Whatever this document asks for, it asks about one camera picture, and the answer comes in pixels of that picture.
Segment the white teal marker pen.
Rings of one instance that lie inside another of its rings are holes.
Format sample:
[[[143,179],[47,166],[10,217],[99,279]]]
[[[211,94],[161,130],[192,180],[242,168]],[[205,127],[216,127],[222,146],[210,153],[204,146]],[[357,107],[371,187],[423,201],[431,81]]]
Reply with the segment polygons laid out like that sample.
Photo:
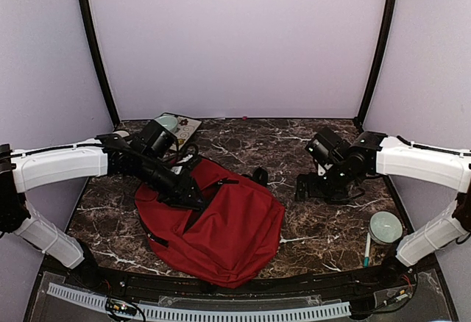
[[[370,249],[371,249],[371,235],[368,232],[366,234],[366,244],[365,244],[364,264],[363,264],[364,268],[367,268],[369,266]]]

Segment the red student backpack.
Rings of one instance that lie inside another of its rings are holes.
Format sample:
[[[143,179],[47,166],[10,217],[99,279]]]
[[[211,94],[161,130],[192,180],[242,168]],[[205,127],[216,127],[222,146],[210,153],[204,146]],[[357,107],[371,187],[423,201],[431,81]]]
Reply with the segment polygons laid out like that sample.
[[[255,278],[279,248],[284,206],[268,190],[268,173],[234,173],[202,156],[188,156],[206,207],[170,207],[142,184],[135,205],[151,250],[175,271],[221,287],[236,288]]]

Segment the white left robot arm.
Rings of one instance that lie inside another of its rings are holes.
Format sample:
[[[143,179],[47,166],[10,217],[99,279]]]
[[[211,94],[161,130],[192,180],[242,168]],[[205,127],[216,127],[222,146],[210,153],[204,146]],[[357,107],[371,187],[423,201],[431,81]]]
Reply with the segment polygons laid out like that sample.
[[[206,201],[184,165],[170,165],[163,156],[177,138],[157,121],[138,134],[114,131],[75,143],[41,149],[1,145],[1,232],[14,234],[42,254],[75,271],[89,290],[104,283],[103,272],[88,246],[66,234],[41,213],[65,205],[72,212],[78,185],[86,179],[132,176],[157,192],[170,207],[201,210]]]

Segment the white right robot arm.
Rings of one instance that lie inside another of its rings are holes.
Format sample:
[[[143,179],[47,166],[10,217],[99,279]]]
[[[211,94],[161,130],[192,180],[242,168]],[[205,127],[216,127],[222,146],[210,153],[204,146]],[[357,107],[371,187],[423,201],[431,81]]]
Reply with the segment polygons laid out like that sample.
[[[308,142],[315,171],[300,174],[294,198],[317,198],[348,204],[352,186],[374,177],[389,177],[406,200],[408,212],[423,225],[402,238],[391,259],[375,273],[383,288],[395,285],[404,268],[470,236],[470,150],[409,141],[381,132],[362,132],[349,142],[326,127]]]

